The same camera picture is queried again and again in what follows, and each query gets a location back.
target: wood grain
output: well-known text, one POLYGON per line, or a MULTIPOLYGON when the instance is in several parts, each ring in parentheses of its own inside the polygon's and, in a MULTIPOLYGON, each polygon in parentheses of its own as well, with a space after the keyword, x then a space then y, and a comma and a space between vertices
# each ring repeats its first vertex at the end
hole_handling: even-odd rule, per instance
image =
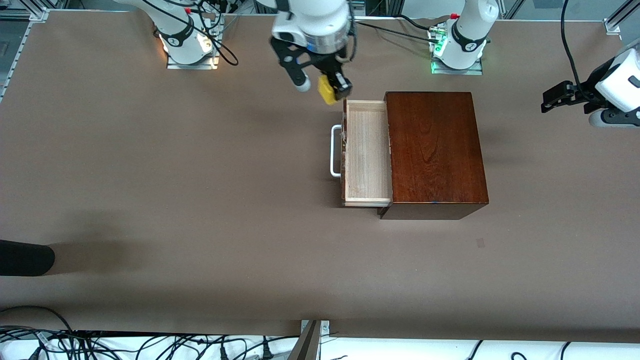
POLYGON ((345 150, 346 206, 388 206, 391 165, 384 101, 348 101, 345 150))
POLYGON ((393 203, 486 204, 471 93, 388 92, 393 203))

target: cable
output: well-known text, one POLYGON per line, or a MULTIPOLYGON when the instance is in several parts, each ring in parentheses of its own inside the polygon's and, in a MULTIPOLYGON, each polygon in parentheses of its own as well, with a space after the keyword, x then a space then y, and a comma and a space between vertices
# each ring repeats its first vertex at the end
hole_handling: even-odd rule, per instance
POLYGON ((484 340, 480 340, 476 343, 476 345, 474 346, 474 350, 471 352, 471 356, 469 356, 467 358, 467 360, 473 360, 473 358, 476 356, 476 352, 478 351, 478 348, 480 347, 480 344, 483 342, 484 340))
POLYGON ((57 311, 53 310, 53 309, 49 309, 48 307, 45 306, 38 306, 38 305, 18 305, 18 306, 12 306, 12 307, 7 307, 6 309, 2 309, 0 310, 0 313, 4 313, 5 311, 11 311, 11 310, 20 310, 20 309, 38 309, 38 310, 45 310, 48 311, 50 313, 52 313, 53 315, 56 315, 56 317, 58 319, 60 319, 60 321, 65 324, 65 327, 67 328, 67 330, 69 331, 69 333, 73 332, 73 330, 71 329, 71 326, 69 326, 69 323, 66 321, 66 319, 64 317, 62 317, 62 315, 60 315, 57 311))
POLYGON ((569 58, 569 64, 571 65, 571 71, 573 72, 573 78, 575 80, 575 86, 578 88, 578 91, 582 95, 582 97, 589 101, 594 102, 592 98, 588 97, 587 94, 582 89, 582 84, 580 83, 580 78, 578 77, 578 70, 575 68, 575 60, 573 60, 573 55, 571 55, 571 51, 569 50, 569 45, 566 42, 566 34, 564 33, 564 23, 565 23, 565 15, 566 15, 566 7, 569 5, 569 0, 564 0, 564 4, 562 6, 562 13, 560 14, 560 36, 562 37, 562 45, 564 46, 564 51, 566 52, 566 56, 569 58))
POLYGON ((566 350, 566 348, 569 346, 570 343, 571 343, 571 341, 567 341, 562 346, 562 350, 560 350, 560 360, 564 360, 564 351, 566 350))
POLYGON ((273 354, 271 353, 271 349, 269 348, 269 342, 267 341, 267 337, 262 337, 262 360, 271 360, 273 359, 273 354))
POLYGON ((527 358, 524 355, 522 355, 521 352, 517 352, 517 351, 511 353, 511 360, 516 360, 516 356, 520 356, 522 360, 527 360, 527 358))
POLYGON ((227 355, 227 350, 225 349, 225 337, 222 337, 220 340, 220 360, 229 360, 229 356, 227 355))
POLYGON ((369 26, 370 28, 374 28, 374 29, 378 29, 378 30, 382 30, 382 31, 387 31, 389 33, 393 33, 393 34, 398 34, 398 35, 402 35, 404 37, 409 37, 409 38, 414 38, 414 39, 418 39, 418 40, 423 40, 423 41, 427 41, 427 42, 432 42, 434 44, 436 44, 438 41, 435 39, 430 39, 430 38, 423 38, 423 37, 417 37, 415 35, 411 35, 411 34, 406 34, 406 33, 402 33, 400 31, 396 31, 396 30, 391 30, 391 29, 387 29, 387 28, 381 28, 379 26, 376 25, 371 25, 371 24, 367 24, 365 22, 357 22, 357 24, 360 25, 364 25, 364 26, 369 26))
POLYGON ((199 32, 199 33, 203 34, 204 36, 206 36, 209 40, 211 40, 211 44, 212 44, 212 45, 213 45, 213 47, 216 49, 216 51, 218 52, 218 54, 220 54, 220 57, 222 57, 222 58, 227 62, 227 64, 229 64, 229 65, 231 65, 231 66, 238 66, 239 61, 238 61, 238 58, 237 58, 236 54, 234 54, 234 52, 233 52, 233 51, 231 51, 231 50, 230 50, 230 49, 229 49, 225 44, 222 44, 222 42, 218 41, 217 39, 215 39, 214 37, 212 37, 210 34, 205 33, 204 31, 202 31, 202 30, 198 29, 196 26, 194 26, 194 25, 192 25, 192 24, 190 24, 190 23, 188 23, 188 22, 186 22, 186 21, 184 21, 184 20, 180 19, 179 17, 175 16, 174 14, 172 14, 172 13, 168 13, 168 12, 164 11, 163 9, 160 9, 160 8, 159 8, 159 7, 157 7, 156 5, 154 5, 154 4, 152 4, 152 3, 150 3, 148 0, 142 0, 142 1, 143 1, 145 4, 147 4, 147 5, 151 6, 152 8, 156 9, 157 11, 159 11, 159 12, 161 12, 161 13, 163 13, 163 14, 165 14, 165 15, 167 15, 167 16, 169 16, 169 17, 171 17, 171 18, 175 19, 175 20, 178 20, 179 22, 181 22, 181 23, 183 23, 183 24, 185 24, 185 25, 187 25, 187 26, 191 26, 191 28, 193 28, 195 31, 197 31, 197 32, 199 32), (229 59, 228 59, 228 58, 227 58, 227 57, 226 57, 226 56, 225 56, 225 55, 220 51, 220 47, 218 47, 218 45, 220 45, 220 47, 222 47, 222 48, 224 48, 225 50, 227 50, 227 51, 229 52, 229 54, 230 54, 231 56, 233 56, 233 58, 234 58, 234 60, 235 60, 236 62, 235 62, 235 63, 232 63, 231 61, 229 61, 229 59))
POLYGON ((351 0, 347 0, 347 3, 349 4, 349 16, 351 17, 351 27, 349 29, 349 35, 353 37, 353 48, 351 49, 351 56, 349 56, 348 59, 336 55, 335 59, 341 63, 352 62, 356 57, 356 53, 358 52, 358 30, 356 29, 356 18, 353 15, 353 3, 351 2, 351 0))
POLYGON ((415 22, 415 21, 411 20, 411 18, 409 18, 409 17, 407 17, 407 16, 405 16, 405 15, 398 14, 398 15, 393 15, 393 17, 397 17, 397 18, 399 18, 399 19, 407 20, 407 21, 409 22, 409 24, 411 24, 411 25, 415 26, 416 28, 419 28, 419 29, 422 29, 422 30, 426 30, 426 31, 430 31, 430 29, 429 29, 429 28, 427 28, 427 27, 425 27, 425 26, 422 26, 422 25, 418 24, 417 22, 415 22))
POLYGON ((210 347, 212 347, 215 343, 218 343, 218 342, 219 342, 220 340, 222 340, 223 338, 224 338, 224 336, 221 336, 220 338, 218 338, 218 339, 214 340, 212 343, 206 343, 206 344, 207 344, 207 346, 205 346, 205 347, 204 347, 204 349, 201 351, 201 353, 200 353, 200 354, 198 354, 198 357, 196 357, 196 359, 195 359, 195 360, 200 360, 200 359, 204 356, 204 354, 207 352, 207 350, 208 350, 210 347))
POLYGON ((272 341, 278 341, 278 340, 284 340, 284 339, 293 339, 293 338, 299 338, 299 335, 290 335, 290 336, 281 336, 279 338, 274 338, 274 339, 268 339, 266 341, 263 341, 262 343, 259 343, 257 345, 254 345, 248 349, 246 349, 244 352, 241 352, 238 356, 234 357, 233 360, 238 360, 241 356, 243 356, 243 358, 246 357, 247 353, 249 353, 249 351, 257 348, 257 347, 261 347, 263 345, 263 343, 271 343, 272 341))
MULTIPOLYGON (((19 340, 20 337, 25 336, 25 335, 33 335, 36 336, 38 338, 38 340, 40 340, 40 337, 37 336, 38 332, 49 332, 52 334, 58 334, 61 336, 67 336, 68 338, 74 338, 74 339, 79 339, 82 340, 86 343, 85 346, 79 348, 79 349, 69 349, 66 344, 64 342, 62 342, 62 339, 58 339, 58 341, 60 341, 60 343, 58 344, 58 348, 60 348, 60 351, 57 350, 49 350, 47 349, 44 344, 41 342, 41 347, 45 350, 45 353, 47 354, 47 357, 49 355, 49 353, 52 354, 66 354, 67 356, 71 356, 71 355, 76 355, 76 356, 80 356, 80 355, 85 355, 85 356, 93 356, 93 353, 95 354, 102 354, 104 356, 107 356, 113 360, 121 360, 120 357, 118 356, 118 352, 127 352, 127 353, 136 353, 136 359, 139 358, 140 353, 142 350, 145 350, 147 348, 153 347, 155 345, 160 344, 160 342, 166 340, 169 338, 169 336, 154 336, 152 338, 149 338, 148 340, 146 340, 142 346, 138 349, 138 350, 127 350, 127 349, 110 349, 107 346, 103 345, 102 343, 99 343, 98 340, 99 338, 92 340, 90 338, 86 338, 86 337, 80 337, 80 336, 75 336, 75 335, 69 335, 65 332, 59 332, 59 331, 51 331, 51 330, 38 330, 38 329, 27 329, 27 328, 23 328, 23 327, 12 327, 12 329, 10 329, 8 332, 5 331, 5 333, 3 334, 3 336, 9 336, 11 338, 13 338, 14 340, 19 340), (149 345, 147 345, 148 343, 150 343, 151 341, 161 338, 159 341, 156 341, 154 343, 151 343, 149 345)), ((198 341, 198 340, 191 340, 190 338, 186 338, 186 341, 198 341)), ((175 342, 172 343, 172 345, 170 345, 170 348, 173 346, 176 346, 178 344, 176 344, 175 342)), ((190 347, 189 345, 182 345, 182 346, 186 346, 189 348, 192 348, 195 351, 198 351, 197 349, 190 347)))

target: black cable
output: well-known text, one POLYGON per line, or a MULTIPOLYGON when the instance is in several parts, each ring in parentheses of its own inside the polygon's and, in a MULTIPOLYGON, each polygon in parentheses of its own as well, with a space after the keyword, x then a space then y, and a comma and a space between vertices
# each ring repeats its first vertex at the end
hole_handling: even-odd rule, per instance
POLYGON ((207 345, 204 347, 204 349, 198 354, 198 357, 196 357, 195 360, 200 360, 204 354, 207 352, 207 350, 212 347, 215 343, 217 342, 217 340, 215 340, 212 343, 206 343, 207 345))
POLYGON ((278 340, 284 340, 284 339, 293 339, 293 338, 299 338, 299 335, 290 335, 290 336, 281 336, 279 338, 273 338, 273 339, 268 339, 267 341, 263 341, 262 343, 259 343, 257 345, 254 345, 248 349, 246 349, 244 352, 241 352, 238 356, 234 357, 233 360, 238 360, 241 356, 246 357, 247 353, 249 353, 249 351, 257 348, 257 347, 261 347, 263 345, 263 343, 267 342, 267 343, 271 343, 273 341, 278 341, 278 340))
POLYGON ((566 56, 569 58, 569 64, 571 65, 571 71, 573 72, 573 78, 575 80, 575 86, 578 88, 578 91, 582 95, 582 97, 589 101, 593 102, 592 98, 587 96, 582 89, 582 84, 580 83, 580 78, 578 77, 578 70, 575 68, 575 60, 573 59, 573 55, 571 55, 571 50, 569 50, 569 45, 566 41, 566 34, 564 33, 564 23, 565 23, 565 15, 566 15, 566 7, 569 5, 569 0, 564 0, 564 4, 562 6, 562 13, 560 14, 560 36, 562 37, 562 45, 564 46, 564 51, 566 52, 566 56))
POLYGON ((72 358, 72 355, 76 355, 76 359, 79 359, 79 356, 81 354, 89 354, 90 352, 96 352, 96 353, 100 353, 103 354, 105 356, 108 356, 110 358, 112 358, 113 360, 121 360, 120 357, 115 353, 116 351, 119 350, 111 350, 108 347, 106 347, 105 345, 95 341, 95 340, 91 340, 91 339, 87 339, 87 338, 82 338, 80 336, 75 336, 75 335, 70 335, 67 334, 66 332, 60 332, 60 331, 53 331, 53 330, 40 330, 40 329, 26 329, 23 327, 15 327, 14 330, 18 330, 20 331, 20 335, 18 335, 17 337, 21 337, 21 336, 25 336, 25 335, 32 335, 32 336, 36 336, 43 348, 43 350, 45 351, 45 353, 47 354, 47 358, 49 358, 48 353, 53 353, 53 354, 66 354, 68 359, 72 358), (51 334, 55 334, 55 338, 58 340, 58 348, 61 349, 61 351, 55 351, 55 350, 49 350, 46 348, 45 344, 42 343, 42 341, 40 341, 40 337, 38 336, 39 332, 48 332, 51 334), (72 348, 69 349, 67 347, 67 345, 64 343, 63 339, 61 338, 61 336, 66 336, 69 340, 71 339, 78 339, 81 341, 88 341, 90 343, 93 343, 94 345, 98 345, 102 348, 104 348, 104 350, 98 350, 98 349, 94 349, 94 350, 88 350, 88 349, 75 349, 74 346, 72 345, 72 348))
POLYGON ((396 30, 391 30, 391 29, 387 29, 387 28, 381 28, 379 26, 376 25, 371 25, 371 24, 367 24, 365 22, 357 22, 357 24, 360 25, 364 25, 364 26, 369 26, 370 28, 374 28, 374 29, 378 29, 378 30, 382 30, 382 31, 387 31, 389 33, 393 33, 393 34, 398 34, 398 35, 402 35, 404 37, 408 37, 408 38, 415 38, 418 40, 423 40, 423 41, 427 41, 427 42, 432 42, 434 44, 436 44, 438 41, 436 39, 432 39, 432 38, 423 38, 423 37, 417 37, 415 35, 411 35, 411 34, 407 34, 407 33, 402 33, 400 31, 396 31, 396 30))
POLYGON ((409 18, 408 16, 399 14, 399 15, 393 15, 393 17, 397 17, 400 19, 404 19, 407 20, 409 22, 409 24, 415 26, 416 28, 422 29, 422 30, 426 30, 426 31, 431 31, 429 28, 427 28, 426 26, 422 26, 420 24, 418 24, 417 22, 413 21, 411 18, 409 18))
POLYGON ((171 345, 169 345, 164 351, 162 351, 160 353, 160 355, 158 355, 156 360, 160 360, 162 355, 164 355, 164 353, 167 352, 167 351, 169 351, 169 354, 167 355, 166 360, 171 360, 173 358, 173 355, 174 355, 175 351, 181 346, 185 346, 185 347, 191 348, 191 349, 195 350, 196 352, 198 352, 198 355, 199 355, 200 351, 198 349, 196 349, 194 347, 191 347, 189 345, 185 345, 185 342, 187 342, 187 340, 188 339, 179 338, 179 337, 176 336, 175 341, 171 345))
POLYGON ((476 345, 474 346, 474 350, 471 352, 471 356, 469 356, 467 358, 467 360, 473 360, 473 358, 476 356, 476 352, 478 351, 478 348, 480 347, 480 344, 483 342, 484 340, 480 340, 476 343, 476 345))
POLYGON ((269 342, 267 341, 267 337, 262 337, 262 360, 271 360, 273 359, 273 354, 271 353, 271 349, 269 348, 269 342))
POLYGON ((511 360, 516 360, 516 356, 520 356, 522 360, 527 360, 527 358, 524 355, 522 355, 521 352, 517 352, 517 351, 511 353, 511 360))
POLYGON ((6 331, 4 331, 4 333, 0 336, 0 343, 4 343, 5 341, 9 341, 9 340, 20 340, 21 336, 27 335, 29 334, 29 332, 26 332, 24 330, 20 330, 20 329, 8 329, 6 331), (19 330, 21 331, 20 334, 10 334, 10 331, 16 331, 19 330))
POLYGON ((225 336, 220 340, 220 360, 229 360, 227 350, 225 349, 225 336))
POLYGON ((165 336, 163 339, 160 339, 160 341, 155 342, 155 343, 153 343, 153 344, 151 344, 151 345, 149 345, 149 346, 146 346, 146 345, 147 345, 147 343, 149 343, 149 342, 150 342, 150 341, 152 341, 153 339, 156 339, 156 338, 159 338, 159 337, 160 337, 160 336, 154 336, 153 338, 149 338, 149 339, 147 339, 144 343, 142 343, 142 346, 140 346, 140 348, 139 348, 137 351, 135 351, 135 353, 136 353, 136 360, 138 360, 138 358, 140 357, 140 354, 142 353, 142 350, 145 350, 146 348, 150 348, 151 346, 154 346, 154 345, 158 345, 158 344, 160 344, 161 342, 163 342, 164 340, 167 340, 167 339, 169 338, 169 336, 165 336))
POLYGON ((571 341, 567 341, 562 346, 562 350, 560 350, 560 360, 564 360, 564 351, 566 350, 566 348, 569 346, 570 343, 571 343, 571 341))
POLYGON ((57 311, 53 310, 53 309, 49 309, 48 307, 45 306, 38 306, 38 305, 18 305, 18 306, 12 306, 12 307, 7 307, 6 309, 2 309, 0 310, 0 313, 4 313, 5 311, 11 311, 11 310, 20 310, 20 309, 38 309, 38 310, 45 310, 48 311, 50 313, 52 313, 53 315, 56 315, 56 317, 58 319, 60 319, 60 321, 65 324, 65 327, 67 328, 67 330, 69 331, 69 333, 73 332, 73 330, 71 329, 71 326, 69 326, 69 323, 66 321, 66 319, 60 315, 57 311))
POLYGON ((198 29, 196 26, 180 19, 179 17, 175 16, 174 14, 168 13, 162 9, 160 9, 159 7, 157 7, 156 5, 150 3, 148 0, 142 0, 145 4, 151 6, 152 8, 158 10, 159 12, 175 19, 178 20, 179 22, 187 25, 187 26, 191 26, 191 28, 193 28, 195 31, 203 34, 204 36, 206 36, 209 40, 211 40, 211 44, 213 45, 213 47, 216 49, 216 51, 218 52, 218 54, 220 54, 220 57, 222 57, 227 64, 231 65, 231 66, 237 66, 239 64, 238 58, 236 56, 236 54, 234 54, 233 51, 231 51, 225 44, 222 44, 222 42, 218 41, 217 39, 215 39, 214 37, 212 37, 210 34, 205 33, 204 31, 198 29), (225 50, 227 50, 229 52, 229 54, 231 56, 233 56, 234 60, 236 61, 235 63, 232 63, 231 61, 229 61, 229 59, 220 51, 220 47, 218 47, 218 45, 220 45, 220 47, 224 48, 225 50))
MULTIPOLYGON (((16 340, 20 340, 20 338, 19 338, 20 336, 27 335, 27 334, 28 334, 28 333, 25 333, 25 332, 23 331, 23 334, 18 335, 18 336, 16 337, 16 336, 14 336, 14 335, 8 334, 8 331, 5 331, 3 336, 5 336, 5 335, 9 335, 11 338, 15 338, 16 340)), ((40 357, 40 351, 41 351, 41 350, 45 350, 45 355, 47 356, 47 360, 50 360, 50 358, 49 358, 49 353, 48 353, 48 352, 46 352, 46 346, 45 346, 45 343, 43 343, 43 342, 42 342, 42 340, 40 340, 40 338, 39 338, 39 337, 36 337, 36 338, 38 339, 38 348, 37 348, 37 349, 36 349, 36 351, 31 355, 31 357, 29 358, 29 360, 32 360, 32 357, 33 357, 33 356, 36 356, 35 360, 38 360, 38 358, 40 357)))

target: light wood panel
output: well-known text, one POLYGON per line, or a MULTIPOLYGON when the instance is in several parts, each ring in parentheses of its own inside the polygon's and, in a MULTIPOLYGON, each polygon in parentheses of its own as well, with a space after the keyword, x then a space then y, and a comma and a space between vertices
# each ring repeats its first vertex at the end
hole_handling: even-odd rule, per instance
POLYGON ((345 205, 391 203, 389 129, 384 101, 347 101, 345 205))

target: black cylinder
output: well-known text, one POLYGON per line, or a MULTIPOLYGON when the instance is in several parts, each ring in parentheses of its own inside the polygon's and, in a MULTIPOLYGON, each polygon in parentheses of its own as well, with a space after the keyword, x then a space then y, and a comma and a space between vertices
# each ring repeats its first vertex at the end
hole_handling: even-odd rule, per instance
POLYGON ((0 275, 40 276, 51 269, 55 259, 46 245, 0 240, 0 275))

